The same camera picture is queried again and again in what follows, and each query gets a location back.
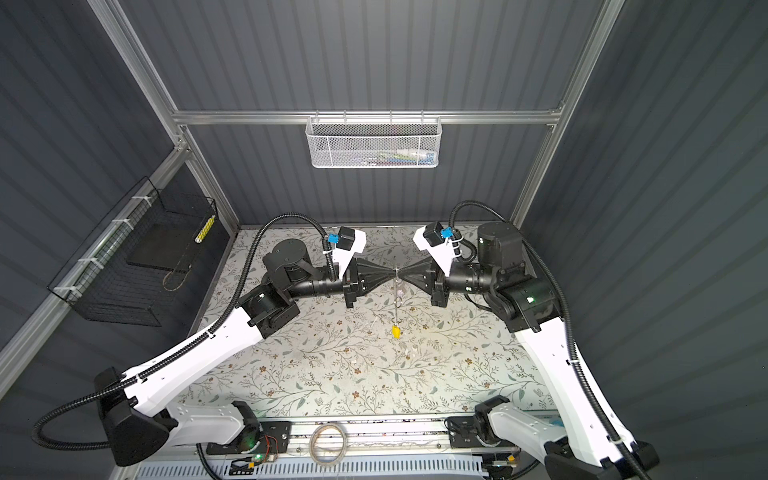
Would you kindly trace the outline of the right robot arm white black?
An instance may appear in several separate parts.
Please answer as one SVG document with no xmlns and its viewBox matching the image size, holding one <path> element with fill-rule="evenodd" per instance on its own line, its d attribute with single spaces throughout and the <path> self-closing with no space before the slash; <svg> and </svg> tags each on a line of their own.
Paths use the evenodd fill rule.
<svg viewBox="0 0 768 480">
<path fill-rule="evenodd" d="M 399 277 L 444 307 L 453 293 L 480 295 L 536 366 L 561 418 L 547 424 L 502 396 L 475 408 L 474 432 L 484 445 L 509 442 L 542 464 L 553 479 L 646 479 L 659 462 L 602 394 L 573 335 L 564 292 L 532 244 L 510 223 L 484 223 L 476 257 L 460 257 L 460 232 L 432 222 L 413 241 L 427 258 Z"/>
</svg>

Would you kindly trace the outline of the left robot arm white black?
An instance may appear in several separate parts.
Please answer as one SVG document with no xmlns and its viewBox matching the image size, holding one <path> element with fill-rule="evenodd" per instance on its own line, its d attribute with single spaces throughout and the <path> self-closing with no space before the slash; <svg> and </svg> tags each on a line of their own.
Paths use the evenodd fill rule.
<svg viewBox="0 0 768 480">
<path fill-rule="evenodd" d="M 335 248 L 332 262 L 312 265 L 298 239 L 279 242 L 263 259 L 262 282 L 237 300 L 220 327 L 208 326 L 154 359 L 125 372 L 133 385 L 98 403 L 108 447 L 121 467 L 165 446 L 218 444 L 241 452 L 268 446 L 251 407 L 184 407 L 175 398 L 233 355 L 275 334 L 298 316 L 298 299 L 340 295 L 346 306 L 393 279 L 392 268 L 356 258 L 359 245 Z"/>
</svg>

